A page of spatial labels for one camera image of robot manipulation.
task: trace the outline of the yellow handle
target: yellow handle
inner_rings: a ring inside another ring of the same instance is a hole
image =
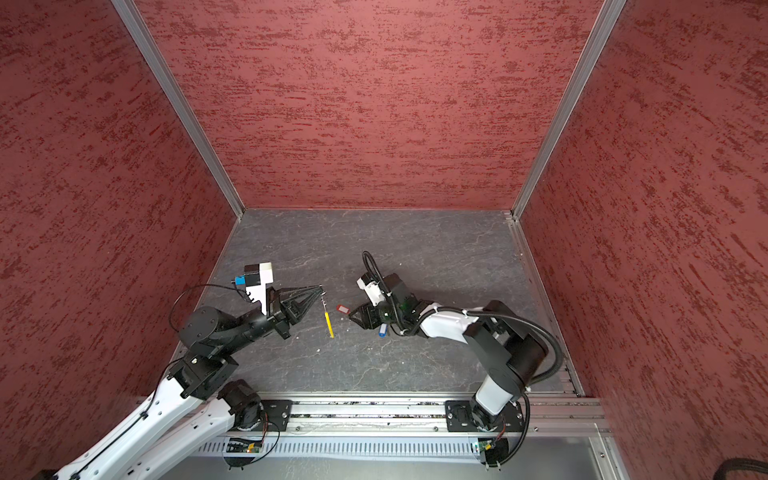
[[[331,338],[333,337],[333,329],[331,328],[331,318],[328,316],[328,312],[326,312],[326,322],[328,322],[328,331],[331,334]]]

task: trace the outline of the yellow tool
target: yellow tool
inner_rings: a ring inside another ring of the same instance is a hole
[[[323,310],[326,312],[326,323],[328,323],[328,332],[331,334],[331,338],[334,338],[333,336],[333,328],[331,328],[331,317],[328,316],[328,308],[326,307],[326,293],[323,291],[323,295],[320,296],[320,301],[323,302]]]

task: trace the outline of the red wall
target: red wall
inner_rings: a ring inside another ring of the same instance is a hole
[[[248,207],[509,208],[601,0],[137,0]]]
[[[768,460],[767,18],[630,0],[524,213],[633,480]]]
[[[23,479],[154,388],[233,214],[108,0],[0,12],[0,471]]]

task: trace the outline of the marble-patterned floor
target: marble-patterned floor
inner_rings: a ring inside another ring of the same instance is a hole
[[[417,210],[249,210],[214,274],[230,284],[250,263],[273,263],[275,288],[323,284],[335,339],[318,302],[292,336],[270,335],[235,355],[242,378],[261,392],[474,392],[485,372],[466,345],[447,339],[379,338],[336,311],[366,301],[356,280],[370,251],[383,275],[397,272],[419,298],[453,306],[501,300],[535,319],[536,306],[502,212]],[[204,304],[233,315],[239,296],[207,289]],[[535,392],[563,392],[558,376]]]

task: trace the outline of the black cable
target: black cable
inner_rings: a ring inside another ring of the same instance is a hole
[[[395,315],[395,322],[397,323],[397,326],[400,327],[400,331],[402,332],[405,330],[405,328],[402,326],[400,311],[397,308],[395,299],[392,298],[392,292],[389,291],[389,287],[386,285],[386,283],[384,283],[384,278],[382,277],[381,271],[379,271],[379,266],[376,265],[376,261],[373,259],[373,255],[371,255],[368,250],[362,252],[362,264],[366,266],[368,274],[372,276],[373,279],[379,284],[379,288],[384,293],[384,297],[386,298],[387,303],[392,307],[392,312]]]
[[[129,432],[129,431],[130,431],[130,430],[131,430],[131,429],[132,429],[132,428],[133,428],[133,427],[134,427],[134,426],[135,426],[137,423],[139,423],[139,420],[144,420],[144,419],[146,419],[146,418],[148,417],[148,415],[147,415],[147,412],[149,412],[149,409],[150,409],[150,407],[151,407],[151,406],[152,406],[152,404],[154,403],[154,398],[155,398],[155,396],[157,395],[157,389],[160,387],[160,383],[163,381],[163,377],[165,377],[165,372],[166,372],[166,370],[168,370],[168,367],[169,367],[169,366],[173,365],[174,363],[178,362],[179,360],[181,360],[181,359],[175,359],[175,360],[173,360],[172,362],[168,363],[168,364],[165,366],[165,368],[163,368],[163,371],[162,371],[162,373],[161,373],[161,375],[160,375],[160,379],[157,381],[157,385],[154,387],[154,392],[152,392],[152,399],[150,400],[150,402],[149,402],[149,405],[147,405],[147,408],[146,408],[146,409],[144,409],[144,410],[143,410],[143,411],[142,411],[142,412],[139,414],[138,418],[137,418],[137,419],[135,419],[135,420],[134,420],[134,422],[133,422],[133,423],[131,423],[131,424],[130,424],[130,425],[129,425],[129,426],[128,426],[128,427],[127,427],[125,430],[123,430],[123,431],[120,433],[120,435],[118,435],[117,437],[115,437],[115,439],[114,439],[114,440],[112,440],[111,442],[109,442],[109,445],[107,445],[107,446],[105,446],[104,448],[102,448],[101,450],[99,450],[99,453],[97,453],[97,454],[96,454],[96,455],[94,455],[94,456],[93,456],[93,457],[92,457],[90,460],[88,460],[88,463],[86,463],[86,464],[85,464],[85,465],[83,465],[83,466],[82,466],[82,467],[81,467],[79,470],[77,470],[75,473],[73,473],[72,475],[70,475],[70,477],[69,477],[69,478],[70,478],[70,480],[73,480],[73,479],[75,479],[75,478],[80,478],[80,474],[82,473],[82,471],[83,471],[83,470],[85,470],[86,468],[88,468],[88,466],[89,466],[89,465],[90,465],[90,464],[91,464],[91,463],[92,463],[92,462],[93,462],[93,461],[94,461],[96,458],[99,458],[99,456],[100,456],[102,453],[106,452],[106,451],[107,451],[107,450],[108,450],[108,449],[109,449],[109,448],[110,448],[112,445],[114,445],[114,443],[115,443],[117,440],[121,439],[121,438],[123,437],[123,435],[125,435],[126,433],[128,433],[128,432]]]
[[[751,458],[729,458],[720,464],[712,480],[726,480],[728,472],[746,470],[749,472],[758,472],[768,475],[768,463]]]
[[[240,298],[242,298],[243,300],[246,300],[247,302],[250,302],[250,299],[247,296],[243,296],[243,293],[245,293],[245,292],[243,290],[239,289],[239,288],[236,288],[235,286],[218,285],[216,283],[201,283],[200,285],[193,285],[193,286],[189,287],[188,289],[186,289],[185,291],[181,292],[181,295],[179,295],[179,297],[176,299],[174,304],[170,307],[170,312],[168,312],[168,325],[172,329],[174,329],[175,332],[178,332],[179,329],[174,326],[174,323],[171,322],[171,319],[174,316],[174,309],[176,308],[176,304],[179,303],[179,300],[181,300],[182,296],[186,295],[191,290],[194,290],[196,288],[200,288],[202,286],[215,286],[215,287],[218,287],[218,288],[223,288],[225,290],[234,290],[234,291],[236,291],[236,292],[238,292],[240,294]]]
[[[551,367],[549,367],[549,369],[545,370],[543,373],[539,373],[538,375],[534,376],[533,379],[531,379],[530,385],[533,385],[534,383],[539,383],[542,380],[548,379],[549,377],[557,373],[560,370],[560,367],[563,366],[563,361],[564,361],[563,349],[560,347],[560,343],[555,339],[554,336],[552,336],[551,333],[543,329],[537,323],[533,323],[530,320],[526,320],[518,316],[507,315],[506,313],[483,312],[480,310],[462,310],[462,309],[455,308],[453,306],[439,306],[437,307],[437,309],[431,309],[428,312],[424,312],[419,317],[419,320],[416,322],[413,328],[408,331],[408,335],[409,336],[415,335],[416,332],[419,331],[419,327],[422,325],[422,323],[424,323],[424,320],[436,312],[453,312],[453,313],[460,313],[462,315],[467,315],[467,316],[486,316],[486,317],[497,318],[497,319],[505,318],[505,319],[512,320],[513,322],[521,323],[533,329],[536,333],[544,337],[544,339],[547,340],[547,343],[549,343],[552,346],[552,349],[554,350],[554,363],[552,364]]]
[[[279,427],[279,426],[277,426],[277,424],[276,424],[275,422],[273,422],[272,420],[270,420],[270,421],[268,422],[268,425],[274,425],[274,427],[277,429],[277,439],[275,440],[275,443],[274,443],[274,445],[272,445],[272,448],[271,448],[271,449],[270,449],[270,450],[269,450],[267,453],[265,453],[264,455],[261,455],[259,458],[256,458],[256,459],[254,459],[253,461],[251,461],[251,462],[248,462],[248,463],[246,463],[246,464],[243,464],[243,465],[232,465],[232,464],[230,464],[230,462],[229,462],[229,460],[227,460],[227,457],[226,457],[226,456],[225,456],[225,457],[223,457],[223,458],[224,458],[224,462],[225,462],[227,465],[229,465],[229,466],[230,466],[230,468],[232,468],[232,467],[241,467],[241,468],[242,468],[242,467],[244,467],[244,466],[246,466],[246,465],[252,465],[252,464],[254,464],[254,463],[258,462],[259,460],[263,460],[263,459],[265,459],[267,455],[269,455],[270,453],[272,453],[272,451],[275,449],[275,447],[277,447],[277,443],[280,441],[280,427]]]
[[[498,463],[498,466],[504,465],[506,462],[509,462],[510,458],[515,456],[515,453],[517,453],[520,447],[523,445],[525,436],[528,434],[528,427],[531,425],[531,401],[524,393],[522,394],[522,398],[525,402],[525,421],[523,422],[523,431],[520,432],[520,436],[518,437],[518,442],[515,443],[515,447],[510,450],[507,456],[505,456],[504,459]]]

